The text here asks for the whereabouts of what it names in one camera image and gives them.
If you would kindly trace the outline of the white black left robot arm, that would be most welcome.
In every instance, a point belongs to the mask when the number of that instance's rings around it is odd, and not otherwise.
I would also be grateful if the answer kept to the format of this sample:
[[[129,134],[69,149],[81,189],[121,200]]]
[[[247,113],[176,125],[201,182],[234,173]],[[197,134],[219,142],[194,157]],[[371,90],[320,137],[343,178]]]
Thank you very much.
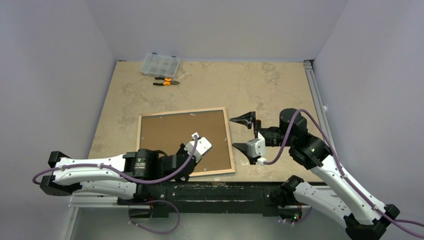
[[[32,181],[50,196],[89,192],[142,205],[149,199],[149,191],[143,186],[187,181],[211,147],[199,140],[182,143],[173,155],[140,148],[96,159],[74,159],[53,151],[48,160],[50,168],[37,173]]]

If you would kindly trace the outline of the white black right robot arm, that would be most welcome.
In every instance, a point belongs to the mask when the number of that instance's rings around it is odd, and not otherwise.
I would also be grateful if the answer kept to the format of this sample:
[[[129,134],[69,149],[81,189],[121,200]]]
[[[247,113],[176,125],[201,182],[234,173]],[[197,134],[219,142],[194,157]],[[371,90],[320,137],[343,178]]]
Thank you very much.
[[[288,148],[292,159],[324,181],[333,194],[292,175],[267,197],[280,206],[295,201],[311,206],[339,223],[352,240],[379,240],[400,210],[374,198],[344,169],[328,138],[309,133],[307,116],[305,110],[286,108],[279,114],[279,125],[268,128],[262,127],[253,111],[233,117],[233,123],[254,132],[253,139],[233,146],[252,165],[261,166],[271,165],[265,158],[267,147]]]

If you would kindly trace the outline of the orange black pliers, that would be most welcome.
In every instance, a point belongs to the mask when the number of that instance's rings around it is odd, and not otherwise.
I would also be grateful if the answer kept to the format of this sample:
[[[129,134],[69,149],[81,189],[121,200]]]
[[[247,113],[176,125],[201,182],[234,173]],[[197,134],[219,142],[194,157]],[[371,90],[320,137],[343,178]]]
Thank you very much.
[[[155,80],[160,80],[161,82],[153,82],[154,86],[171,86],[171,85],[179,85],[180,82],[177,80],[172,80],[167,77],[155,77]]]

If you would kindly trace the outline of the clear plastic organizer box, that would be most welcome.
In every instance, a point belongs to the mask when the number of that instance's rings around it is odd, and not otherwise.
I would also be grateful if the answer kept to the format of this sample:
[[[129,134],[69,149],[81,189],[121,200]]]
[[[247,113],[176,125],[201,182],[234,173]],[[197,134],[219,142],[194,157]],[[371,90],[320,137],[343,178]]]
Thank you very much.
[[[181,59],[174,55],[148,53],[142,61],[139,71],[146,76],[173,78],[179,68]]]

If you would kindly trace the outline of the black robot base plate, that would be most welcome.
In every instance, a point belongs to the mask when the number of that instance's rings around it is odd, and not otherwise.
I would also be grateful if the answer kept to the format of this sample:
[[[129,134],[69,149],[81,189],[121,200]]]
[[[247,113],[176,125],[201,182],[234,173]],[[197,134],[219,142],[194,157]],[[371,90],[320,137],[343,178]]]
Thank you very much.
[[[147,205],[153,218],[170,213],[261,214],[291,222],[305,215],[305,204],[294,197],[294,187],[285,182],[167,182],[137,186],[131,199],[119,206]]]

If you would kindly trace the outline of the aluminium front rail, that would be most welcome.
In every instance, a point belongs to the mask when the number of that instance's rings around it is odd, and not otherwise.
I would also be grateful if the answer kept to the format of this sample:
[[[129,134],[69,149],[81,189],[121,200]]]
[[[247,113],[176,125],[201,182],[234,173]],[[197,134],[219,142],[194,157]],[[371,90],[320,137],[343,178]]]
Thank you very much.
[[[189,197],[187,194],[177,193],[177,187],[172,187],[168,193],[168,196],[159,197],[159,200],[164,200],[177,204],[245,204],[253,203],[255,200],[252,197],[247,197],[245,194],[241,197],[230,196],[228,200],[225,199],[212,199],[211,196],[201,196],[199,199]],[[308,206],[326,207],[336,210],[347,211],[348,205],[341,198],[339,198],[333,190],[328,186],[313,186],[306,182],[302,182],[295,188],[293,193],[294,200],[289,200],[283,204],[286,206],[295,206],[296,201],[299,200],[302,204]],[[120,199],[116,196],[109,195],[95,195],[93,193],[76,194],[71,197],[69,207],[70,208],[112,208],[112,207],[128,207],[128,206],[142,206],[147,205],[147,200],[125,200]]]

